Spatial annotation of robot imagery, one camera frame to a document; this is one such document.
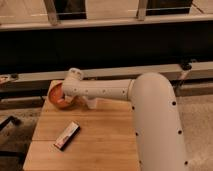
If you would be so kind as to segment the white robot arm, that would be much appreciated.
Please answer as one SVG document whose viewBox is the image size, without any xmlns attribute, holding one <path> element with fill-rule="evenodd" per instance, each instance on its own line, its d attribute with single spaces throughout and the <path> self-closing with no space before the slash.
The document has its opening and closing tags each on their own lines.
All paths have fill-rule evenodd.
<svg viewBox="0 0 213 171">
<path fill-rule="evenodd" d="M 160 73 L 135 79 L 92 80 L 71 68 L 63 83 L 67 96 L 131 103 L 140 171 L 189 171 L 184 131 L 173 87 Z"/>
</svg>

